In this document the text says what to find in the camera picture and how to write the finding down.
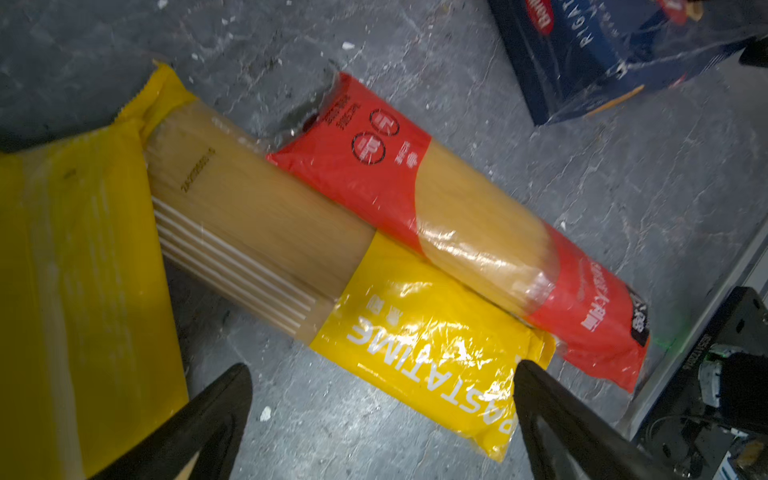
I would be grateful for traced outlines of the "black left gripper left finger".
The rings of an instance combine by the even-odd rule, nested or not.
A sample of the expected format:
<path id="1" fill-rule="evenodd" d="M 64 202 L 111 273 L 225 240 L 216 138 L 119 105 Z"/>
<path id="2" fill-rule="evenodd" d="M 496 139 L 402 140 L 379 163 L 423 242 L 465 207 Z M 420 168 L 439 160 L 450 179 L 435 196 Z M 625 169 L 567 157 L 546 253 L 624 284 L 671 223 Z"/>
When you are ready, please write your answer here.
<path id="1" fill-rule="evenodd" d="M 228 479 L 252 404 L 249 368 L 228 368 L 96 479 Z"/>

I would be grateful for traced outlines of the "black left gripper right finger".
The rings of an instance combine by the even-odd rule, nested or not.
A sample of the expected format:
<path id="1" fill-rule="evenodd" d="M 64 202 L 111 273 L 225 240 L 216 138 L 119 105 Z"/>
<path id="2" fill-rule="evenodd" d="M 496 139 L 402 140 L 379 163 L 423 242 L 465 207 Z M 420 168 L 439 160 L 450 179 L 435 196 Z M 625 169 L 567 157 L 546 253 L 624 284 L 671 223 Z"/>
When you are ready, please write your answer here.
<path id="1" fill-rule="evenodd" d="M 521 361 L 514 374 L 514 402 L 531 471 L 536 479 L 566 479 L 556 468 L 541 426 L 591 479 L 670 479 L 672 472 L 645 455 L 551 377 Z"/>

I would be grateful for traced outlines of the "blue Barilla rigatoni box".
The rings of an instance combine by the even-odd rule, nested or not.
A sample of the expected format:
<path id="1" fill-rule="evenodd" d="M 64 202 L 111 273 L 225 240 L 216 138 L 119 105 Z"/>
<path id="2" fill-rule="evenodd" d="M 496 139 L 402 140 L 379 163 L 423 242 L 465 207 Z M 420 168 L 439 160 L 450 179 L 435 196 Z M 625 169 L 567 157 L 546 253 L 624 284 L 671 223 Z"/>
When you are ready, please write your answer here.
<path id="1" fill-rule="evenodd" d="M 679 85 L 767 36 L 764 1 L 492 1 L 537 126 Z"/>

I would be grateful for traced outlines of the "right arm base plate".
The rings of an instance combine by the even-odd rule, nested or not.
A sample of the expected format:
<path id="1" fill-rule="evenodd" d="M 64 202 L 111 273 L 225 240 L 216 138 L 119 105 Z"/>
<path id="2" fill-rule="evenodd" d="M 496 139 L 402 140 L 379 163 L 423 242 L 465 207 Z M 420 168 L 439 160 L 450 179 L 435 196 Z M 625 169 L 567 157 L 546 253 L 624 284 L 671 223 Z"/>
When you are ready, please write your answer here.
<path id="1" fill-rule="evenodd" d="M 767 308 L 736 287 L 683 357 L 634 442 L 678 479 L 767 476 Z"/>

